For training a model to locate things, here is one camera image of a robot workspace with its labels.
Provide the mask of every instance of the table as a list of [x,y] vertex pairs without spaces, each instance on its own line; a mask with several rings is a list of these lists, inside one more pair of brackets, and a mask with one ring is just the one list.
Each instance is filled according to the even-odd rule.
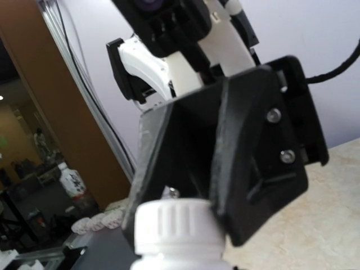
[[24,178],[21,179],[21,182],[36,178],[39,182],[39,184],[44,187],[44,184],[49,181],[56,181],[61,176],[61,172],[59,168],[56,166],[50,170],[47,170],[46,172],[37,175],[35,172],[27,174]]
[[[330,150],[325,168],[307,167],[309,191],[224,258],[248,270],[360,269],[360,139]],[[136,259],[121,229],[77,237],[88,245],[74,270],[128,270]]]

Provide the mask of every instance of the black cable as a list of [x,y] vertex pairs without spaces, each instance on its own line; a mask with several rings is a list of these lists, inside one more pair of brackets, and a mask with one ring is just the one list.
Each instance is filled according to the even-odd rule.
[[357,60],[357,58],[359,58],[359,56],[360,56],[360,40],[359,40],[359,43],[356,46],[354,52],[340,66],[338,66],[336,69],[334,69],[333,71],[328,72],[326,74],[321,74],[319,76],[307,78],[306,82],[308,84],[314,84],[314,83],[322,83],[327,80],[330,80],[330,79],[340,75],[344,71],[346,71],[353,63],[355,63],[355,61]]
[[129,157],[129,154],[128,152],[126,151],[126,148],[124,146],[124,143],[121,141],[121,139],[119,138],[118,134],[116,133],[115,129],[111,126],[109,120],[107,119],[107,117],[105,116],[104,112],[101,110],[99,104],[97,103],[97,101],[95,100],[95,98],[93,97],[91,91],[88,89],[87,85],[85,84],[84,82],[84,79],[81,75],[81,72],[79,70],[79,67],[78,67],[78,64],[75,60],[75,57],[74,57],[74,54],[73,54],[73,51],[71,50],[71,47],[70,47],[70,42],[69,42],[69,37],[68,37],[68,34],[66,33],[66,28],[65,28],[65,23],[64,23],[64,20],[62,18],[62,14],[61,14],[61,10],[60,10],[60,7],[59,7],[59,4],[57,3],[57,0],[54,0],[55,2],[55,5],[56,5],[56,8],[57,8],[57,12],[58,12],[58,15],[60,17],[60,21],[61,21],[61,27],[62,27],[62,31],[64,32],[64,37],[65,37],[65,40],[66,40],[66,45],[67,45],[67,48],[70,52],[70,56],[71,56],[71,59],[74,63],[74,66],[75,66],[75,69],[76,69],[76,72],[78,73],[79,77],[80,77],[80,80],[81,80],[81,83],[84,85],[84,88],[86,90],[86,92],[89,94],[92,102],[95,104],[95,107],[96,109],[99,111],[101,117],[104,119],[105,123],[109,126],[111,132],[114,134],[116,140],[119,142],[119,145],[121,147],[121,149],[124,151],[125,153],[125,157],[126,159],[128,160],[128,163],[130,165],[130,169],[132,171],[132,173],[134,174],[135,173],[135,168],[131,162],[131,159]]

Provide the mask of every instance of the white plastic bottle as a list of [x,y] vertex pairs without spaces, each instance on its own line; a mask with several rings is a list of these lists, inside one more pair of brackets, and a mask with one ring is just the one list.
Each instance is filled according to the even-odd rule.
[[210,203],[200,199],[151,201],[135,216],[135,252],[130,270],[232,270],[222,260],[225,235]]
[[83,212],[96,207],[97,204],[88,192],[78,171],[69,169],[65,162],[59,164],[58,168],[61,170],[60,183],[72,199],[74,205]]

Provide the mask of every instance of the purple lens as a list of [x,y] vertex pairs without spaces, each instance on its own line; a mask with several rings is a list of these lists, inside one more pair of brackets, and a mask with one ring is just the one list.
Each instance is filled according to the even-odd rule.
[[134,0],[135,4],[144,11],[156,11],[163,5],[164,0]]

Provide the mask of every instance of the white robot part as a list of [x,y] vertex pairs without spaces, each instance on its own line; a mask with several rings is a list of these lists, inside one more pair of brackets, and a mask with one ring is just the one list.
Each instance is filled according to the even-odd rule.
[[225,9],[229,13],[229,15],[237,15],[242,11],[242,5],[239,0],[229,0],[225,4]]
[[172,98],[167,63],[153,56],[136,35],[119,47],[119,55],[127,73],[144,80],[163,100]]
[[[255,62],[236,29],[231,23],[232,14],[242,10],[239,1],[229,1],[224,8],[218,0],[206,0],[212,29],[208,36],[199,41],[201,49],[210,61],[210,67],[220,65],[225,77],[231,77],[255,67]],[[200,76],[180,52],[166,58],[170,79],[177,96],[192,92],[203,86]]]

